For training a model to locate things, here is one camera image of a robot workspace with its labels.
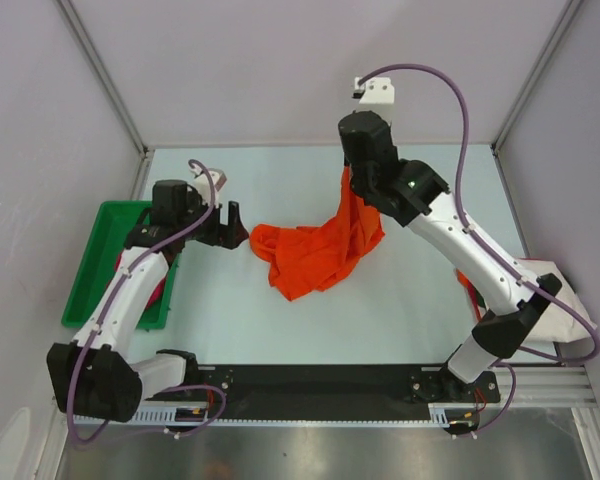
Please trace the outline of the orange t shirt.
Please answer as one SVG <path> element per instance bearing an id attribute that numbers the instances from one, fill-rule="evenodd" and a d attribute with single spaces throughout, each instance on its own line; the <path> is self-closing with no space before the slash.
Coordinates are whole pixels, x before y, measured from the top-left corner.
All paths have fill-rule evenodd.
<path id="1" fill-rule="evenodd" d="M 321 226 L 295 228 L 259 224 L 249 244 L 269 264 L 269 285 L 288 301 L 324 292 L 345 280 L 385 236 L 379 212 L 356 196 L 351 168 L 343 168 L 340 202 Z"/>

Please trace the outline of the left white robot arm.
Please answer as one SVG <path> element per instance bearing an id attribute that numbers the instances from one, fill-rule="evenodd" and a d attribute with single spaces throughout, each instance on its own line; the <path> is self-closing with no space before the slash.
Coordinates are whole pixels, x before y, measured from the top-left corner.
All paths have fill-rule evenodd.
<path id="1" fill-rule="evenodd" d="M 187 242 L 233 250 L 247 240 L 239 205 L 221 221 L 225 174 L 213 169 L 192 182 L 161 180 L 135 216 L 101 299 L 68 343 L 54 343 L 46 358 L 57 405 L 68 416 L 127 422 L 140 403 L 170 391 L 194 397 L 203 379 L 194 354 L 163 349 L 131 363 L 131 337 L 148 307 L 166 297 L 166 283 Z"/>

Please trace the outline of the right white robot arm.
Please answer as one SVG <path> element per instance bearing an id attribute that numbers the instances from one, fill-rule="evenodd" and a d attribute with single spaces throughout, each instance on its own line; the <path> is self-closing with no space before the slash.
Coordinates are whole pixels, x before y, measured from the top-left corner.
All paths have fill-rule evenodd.
<path id="1" fill-rule="evenodd" d="M 562 283 L 552 273 L 529 272 L 531 287 L 518 284 L 510 271 L 514 258 L 494 245 L 504 260 L 498 263 L 478 245 L 460 221 L 448 183 L 427 163 L 399 158 L 391 128 L 378 114 L 351 113 L 339 121 L 338 133 L 355 195 L 434 246 L 486 302 L 485 316 L 442 369 L 443 393 L 464 401 L 488 367 L 522 345 Z"/>

